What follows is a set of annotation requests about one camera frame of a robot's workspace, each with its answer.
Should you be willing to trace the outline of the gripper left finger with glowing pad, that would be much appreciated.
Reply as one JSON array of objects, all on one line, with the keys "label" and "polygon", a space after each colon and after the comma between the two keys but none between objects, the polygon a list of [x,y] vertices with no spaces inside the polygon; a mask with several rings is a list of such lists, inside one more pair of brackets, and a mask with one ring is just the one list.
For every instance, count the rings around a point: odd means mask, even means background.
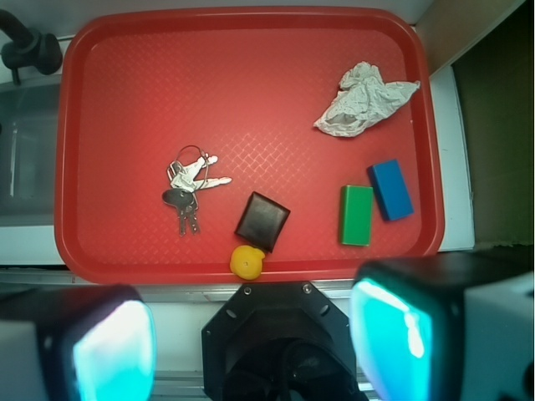
[{"label": "gripper left finger with glowing pad", "polygon": [[1,295],[3,400],[148,400],[155,367],[154,319],[133,287]]}]

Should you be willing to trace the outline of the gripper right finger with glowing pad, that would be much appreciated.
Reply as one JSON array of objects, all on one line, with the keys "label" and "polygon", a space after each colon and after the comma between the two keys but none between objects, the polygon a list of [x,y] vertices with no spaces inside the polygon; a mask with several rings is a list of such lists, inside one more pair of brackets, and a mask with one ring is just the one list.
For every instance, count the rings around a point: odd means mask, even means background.
[{"label": "gripper right finger with glowing pad", "polygon": [[365,263],[349,300],[357,361],[383,400],[531,400],[530,252]]}]

